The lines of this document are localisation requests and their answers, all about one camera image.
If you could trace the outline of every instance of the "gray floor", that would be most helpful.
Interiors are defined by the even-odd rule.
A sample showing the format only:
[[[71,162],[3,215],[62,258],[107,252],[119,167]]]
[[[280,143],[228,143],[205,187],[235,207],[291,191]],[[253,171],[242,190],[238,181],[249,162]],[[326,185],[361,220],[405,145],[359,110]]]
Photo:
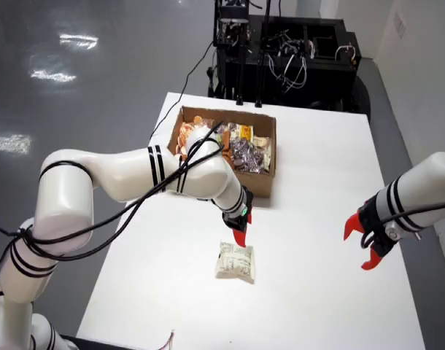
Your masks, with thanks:
[[[205,0],[0,1],[0,137],[30,141],[25,153],[0,149],[0,226],[14,230],[33,216],[39,167],[50,152],[147,145],[166,92],[180,91],[212,39],[212,10],[213,1]],[[209,60],[192,76],[188,93],[206,95]],[[390,182],[410,168],[409,157],[376,66],[363,60],[359,74],[371,94],[371,130]],[[122,208],[100,190],[95,196],[96,219]],[[97,230],[91,245],[115,227]],[[0,238],[0,252],[6,243]],[[430,230],[421,244],[401,247],[427,349],[445,349],[438,239]],[[76,333],[105,255],[60,264],[36,302],[36,311],[61,333]],[[379,302],[379,295],[370,298]]]

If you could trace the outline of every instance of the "table surface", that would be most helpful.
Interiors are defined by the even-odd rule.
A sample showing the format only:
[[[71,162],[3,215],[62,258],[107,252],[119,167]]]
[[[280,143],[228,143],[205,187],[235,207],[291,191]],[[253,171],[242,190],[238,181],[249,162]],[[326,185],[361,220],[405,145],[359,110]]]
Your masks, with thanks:
[[[134,349],[159,349],[172,330],[178,350],[424,349],[399,247],[363,271],[360,234],[343,241],[384,186],[366,116],[184,95],[150,144],[168,144],[181,105],[277,119],[271,198],[255,200],[247,231],[255,284],[214,277],[220,242],[233,243],[217,207],[156,195],[110,247],[77,336]]]

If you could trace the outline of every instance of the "packaged food item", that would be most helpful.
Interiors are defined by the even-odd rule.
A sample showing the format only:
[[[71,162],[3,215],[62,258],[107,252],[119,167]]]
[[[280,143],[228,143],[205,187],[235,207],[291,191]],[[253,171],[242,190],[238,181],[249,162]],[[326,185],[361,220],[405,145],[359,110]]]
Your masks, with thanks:
[[[251,284],[255,282],[255,255],[253,247],[224,243],[220,244],[220,256],[215,268],[217,279],[240,278]]]
[[[234,168],[260,174],[263,170],[263,152],[246,139],[231,142]]]
[[[184,160],[187,157],[187,149],[185,147],[187,143],[188,136],[194,131],[196,128],[200,128],[202,126],[207,126],[208,128],[212,128],[214,120],[204,119],[199,115],[196,115],[193,118],[193,122],[183,122],[180,126],[179,137],[177,138],[177,146],[176,146],[176,155],[183,155]]]
[[[271,139],[269,137],[253,136],[253,144],[263,152],[263,170],[269,172],[271,164]]]
[[[221,135],[221,140],[218,140],[218,142],[224,145],[224,148],[222,149],[222,156],[228,162],[231,168],[234,169],[234,163],[232,161],[233,156],[232,156],[231,143],[229,142],[230,137],[231,133],[229,132],[229,130],[226,130]]]
[[[252,125],[240,125],[234,122],[228,123],[228,127],[231,130],[231,141],[236,139],[245,139],[253,142],[253,126]]]

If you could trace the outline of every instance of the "white cord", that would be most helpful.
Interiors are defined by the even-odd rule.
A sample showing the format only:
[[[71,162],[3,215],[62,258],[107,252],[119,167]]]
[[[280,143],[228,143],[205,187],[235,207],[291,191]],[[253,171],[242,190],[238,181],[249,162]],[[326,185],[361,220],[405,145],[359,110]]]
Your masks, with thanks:
[[[336,53],[334,54],[334,60],[335,61],[338,60],[338,52],[339,52],[340,49],[346,49],[346,50],[353,49],[354,50],[354,55],[352,55],[351,61],[354,60],[354,58],[355,58],[355,47],[353,47],[352,45],[343,45],[343,46],[338,47],[338,49],[336,50]]]
[[[310,45],[310,58],[315,58],[315,45],[313,44],[312,40],[309,40]]]
[[[290,60],[289,60],[289,62],[287,62],[286,69],[284,70],[284,75],[286,75],[287,70],[289,69],[289,65],[293,61],[294,57],[295,57],[295,55],[290,56]]]
[[[297,79],[300,77],[302,70],[304,70],[303,82],[301,84],[298,84]],[[303,88],[303,86],[305,86],[306,81],[307,81],[307,64],[306,64],[305,57],[302,57],[302,67],[298,70],[297,77],[295,77],[295,80],[290,83],[289,87],[286,89],[286,91],[284,93],[289,91],[291,88],[294,88],[294,89]]]

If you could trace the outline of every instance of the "robotic arm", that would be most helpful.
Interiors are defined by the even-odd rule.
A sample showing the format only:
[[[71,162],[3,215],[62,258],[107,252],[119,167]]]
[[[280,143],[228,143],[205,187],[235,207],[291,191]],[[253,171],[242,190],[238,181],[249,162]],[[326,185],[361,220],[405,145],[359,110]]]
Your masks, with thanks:
[[[208,128],[192,132],[187,140],[189,154]],[[216,152],[219,144],[212,134],[193,154],[189,165]],[[44,161],[32,230],[33,238],[53,240],[89,228],[93,224],[93,188],[102,186],[116,201],[139,198],[174,173],[181,160],[166,148],[151,146],[116,155],[100,155],[66,149]],[[231,167],[217,154],[166,185],[163,191],[211,200],[222,211],[224,223],[233,229],[236,242],[245,245],[247,223],[251,221],[252,193],[241,186]],[[91,231],[40,248],[61,257],[86,245]],[[36,300],[57,262],[37,254],[25,239],[10,248],[0,274],[5,297],[16,303]]]
[[[420,240],[419,231],[443,218],[445,153],[437,152],[367,200],[347,220],[344,240],[353,230],[363,233],[361,246],[371,249],[362,269],[371,270],[399,240]]]

